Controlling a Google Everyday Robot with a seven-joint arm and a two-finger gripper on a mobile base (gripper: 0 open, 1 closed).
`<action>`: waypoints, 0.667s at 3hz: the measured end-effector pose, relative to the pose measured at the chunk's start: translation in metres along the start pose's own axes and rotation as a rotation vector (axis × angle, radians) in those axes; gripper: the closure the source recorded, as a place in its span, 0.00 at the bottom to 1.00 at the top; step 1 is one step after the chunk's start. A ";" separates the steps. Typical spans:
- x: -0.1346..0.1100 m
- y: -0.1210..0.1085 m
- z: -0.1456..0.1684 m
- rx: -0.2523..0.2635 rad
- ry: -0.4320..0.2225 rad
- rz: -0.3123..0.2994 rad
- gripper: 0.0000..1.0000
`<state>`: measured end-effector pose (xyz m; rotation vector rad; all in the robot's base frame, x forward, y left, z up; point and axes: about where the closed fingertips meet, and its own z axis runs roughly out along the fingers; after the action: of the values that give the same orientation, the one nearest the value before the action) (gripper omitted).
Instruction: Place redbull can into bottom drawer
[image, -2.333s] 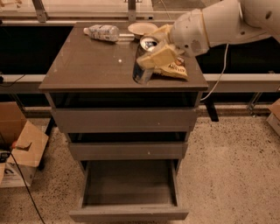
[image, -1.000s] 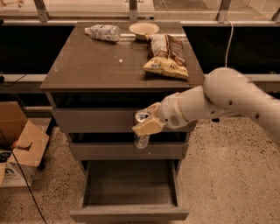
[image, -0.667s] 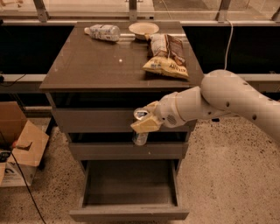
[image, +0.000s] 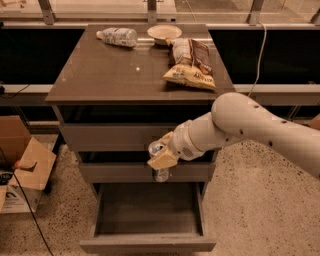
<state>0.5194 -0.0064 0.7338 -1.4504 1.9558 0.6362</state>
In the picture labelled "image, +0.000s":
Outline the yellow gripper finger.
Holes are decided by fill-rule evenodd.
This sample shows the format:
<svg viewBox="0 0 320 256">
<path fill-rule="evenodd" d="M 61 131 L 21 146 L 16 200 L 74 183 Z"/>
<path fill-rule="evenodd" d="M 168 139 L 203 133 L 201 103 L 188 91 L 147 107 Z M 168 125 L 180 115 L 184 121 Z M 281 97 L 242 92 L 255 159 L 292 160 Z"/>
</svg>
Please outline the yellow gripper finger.
<svg viewBox="0 0 320 256">
<path fill-rule="evenodd" d="M 171 138 L 172 138 L 172 136 L 173 136 L 173 132 L 172 132 L 172 131 L 168 132 L 167 134 L 165 134 L 165 135 L 160 139 L 161 143 L 162 143 L 163 145 L 168 145 L 169 142 L 170 142 L 170 140 L 171 140 Z"/>
<path fill-rule="evenodd" d="M 173 151 L 170 149 L 163 149 L 152 156 L 147 164 L 155 170 L 160 170 L 176 166 L 178 164 L 178 159 L 179 156 Z"/>
</svg>

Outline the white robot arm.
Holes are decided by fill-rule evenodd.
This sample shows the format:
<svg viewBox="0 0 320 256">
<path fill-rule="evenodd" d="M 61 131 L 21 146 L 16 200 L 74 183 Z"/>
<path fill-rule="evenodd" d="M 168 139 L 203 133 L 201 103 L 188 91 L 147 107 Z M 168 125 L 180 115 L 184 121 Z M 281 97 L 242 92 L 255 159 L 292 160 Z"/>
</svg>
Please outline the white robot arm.
<svg viewBox="0 0 320 256">
<path fill-rule="evenodd" d="M 242 140 L 259 142 L 320 178 L 320 131 L 282 119 L 240 93 L 216 98 L 211 111 L 149 145 L 148 165 L 163 170 Z"/>
</svg>

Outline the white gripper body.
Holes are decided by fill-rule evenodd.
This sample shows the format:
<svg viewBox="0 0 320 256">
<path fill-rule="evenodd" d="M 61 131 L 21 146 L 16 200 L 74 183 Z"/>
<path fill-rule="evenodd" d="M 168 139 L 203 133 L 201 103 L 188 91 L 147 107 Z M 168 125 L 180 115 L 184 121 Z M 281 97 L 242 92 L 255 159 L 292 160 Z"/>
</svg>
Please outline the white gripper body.
<svg viewBox="0 0 320 256">
<path fill-rule="evenodd" d="M 188 120 L 178 125 L 169 140 L 168 147 L 179 156 L 180 159 L 191 161 L 204 155 L 192 142 L 189 128 L 192 121 Z"/>
</svg>

